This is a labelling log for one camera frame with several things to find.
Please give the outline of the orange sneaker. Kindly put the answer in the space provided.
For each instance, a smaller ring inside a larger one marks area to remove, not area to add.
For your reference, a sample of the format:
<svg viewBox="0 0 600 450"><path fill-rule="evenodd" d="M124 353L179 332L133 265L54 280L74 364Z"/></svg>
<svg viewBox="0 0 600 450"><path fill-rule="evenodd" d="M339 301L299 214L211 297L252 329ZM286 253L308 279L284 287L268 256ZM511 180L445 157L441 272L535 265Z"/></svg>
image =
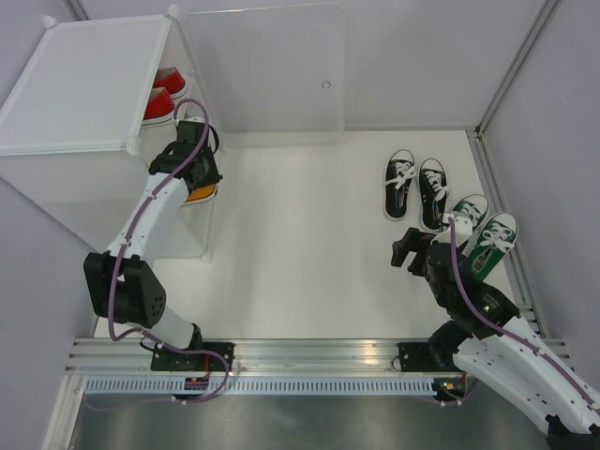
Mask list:
<svg viewBox="0 0 600 450"><path fill-rule="evenodd" d="M210 202L217 196L217 194L217 184L198 187L188 194L187 199L184 202L184 206Z"/></svg>

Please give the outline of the black sneaker back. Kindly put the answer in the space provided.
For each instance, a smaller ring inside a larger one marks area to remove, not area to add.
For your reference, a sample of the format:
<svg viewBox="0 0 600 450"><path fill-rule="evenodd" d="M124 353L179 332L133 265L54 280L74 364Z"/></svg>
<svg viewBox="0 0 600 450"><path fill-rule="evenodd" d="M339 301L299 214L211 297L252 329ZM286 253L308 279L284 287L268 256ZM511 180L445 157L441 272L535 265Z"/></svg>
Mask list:
<svg viewBox="0 0 600 450"><path fill-rule="evenodd" d="M443 214L449 197L446 173L438 159L431 157L422 162L418 170L418 188L421 225L436 233L443 227Z"/></svg>

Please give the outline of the red sneaker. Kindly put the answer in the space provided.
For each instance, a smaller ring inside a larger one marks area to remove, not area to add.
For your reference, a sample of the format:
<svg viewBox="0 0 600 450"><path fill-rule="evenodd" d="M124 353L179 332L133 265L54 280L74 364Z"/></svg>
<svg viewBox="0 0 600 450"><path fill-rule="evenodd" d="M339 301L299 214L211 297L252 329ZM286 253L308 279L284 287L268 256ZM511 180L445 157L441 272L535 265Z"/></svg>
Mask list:
<svg viewBox="0 0 600 450"><path fill-rule="evenodd" d="M177 67L161 67L157 70L154 88L164 88L172 100L177 100L186 95L188 82Z"/></svg>
<svg viewBox="0 0 600 450"><path fill-rule="evenodd" d="M144 111L142 126L150 127L169 122L173 118L174 103L164 87L153 88Z"/></svg>

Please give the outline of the transparent cabinet door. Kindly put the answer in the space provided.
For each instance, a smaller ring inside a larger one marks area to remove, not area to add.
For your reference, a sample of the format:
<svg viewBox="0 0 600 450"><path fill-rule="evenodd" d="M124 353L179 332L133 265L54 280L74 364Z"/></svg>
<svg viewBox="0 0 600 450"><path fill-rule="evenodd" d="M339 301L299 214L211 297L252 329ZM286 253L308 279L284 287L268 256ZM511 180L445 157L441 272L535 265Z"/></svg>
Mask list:
<svg viewBox="0 0 600 450"><path fill-rule="evenodd" d="M341 141L348 22L335 3L187 16L187 42L227 146Z"/></svg>

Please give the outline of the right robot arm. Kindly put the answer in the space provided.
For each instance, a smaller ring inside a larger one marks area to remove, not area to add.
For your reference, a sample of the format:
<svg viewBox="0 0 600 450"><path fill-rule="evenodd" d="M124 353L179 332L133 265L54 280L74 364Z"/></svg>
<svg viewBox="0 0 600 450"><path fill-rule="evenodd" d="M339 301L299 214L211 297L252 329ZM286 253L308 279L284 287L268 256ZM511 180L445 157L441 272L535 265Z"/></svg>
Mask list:
<svg viewBox="0 0 600 450"><path fill-rule="evenodd" d="M391 264L415 255L409 272L427 282L450 319L428 340L427 357L485 384L525 414L551 449L599 446L599 393L532 329L500 290L467 271L457 239L411 227L393 243Z"/></svg>

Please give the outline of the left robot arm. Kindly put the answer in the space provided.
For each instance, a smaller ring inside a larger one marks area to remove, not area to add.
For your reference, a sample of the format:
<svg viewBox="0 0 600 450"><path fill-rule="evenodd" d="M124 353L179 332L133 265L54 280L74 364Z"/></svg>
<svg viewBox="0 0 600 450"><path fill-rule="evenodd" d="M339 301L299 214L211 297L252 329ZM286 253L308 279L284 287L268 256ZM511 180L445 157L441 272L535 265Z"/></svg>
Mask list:
<svg viewBox="0 0 600 450"><path fill-rule="evenodd" d="M214 153L219 140L214 128L182 120L176 138L151 162L142 196L123 230L101 253L89 253L83 272L93 310L107 321L110 339L119 342L139 334L154 342L154 356L170 370L209 370L227 354L203 341L198 324L167 305L166 290L153 263L178 211L199 188L221 180Z"/></svg>

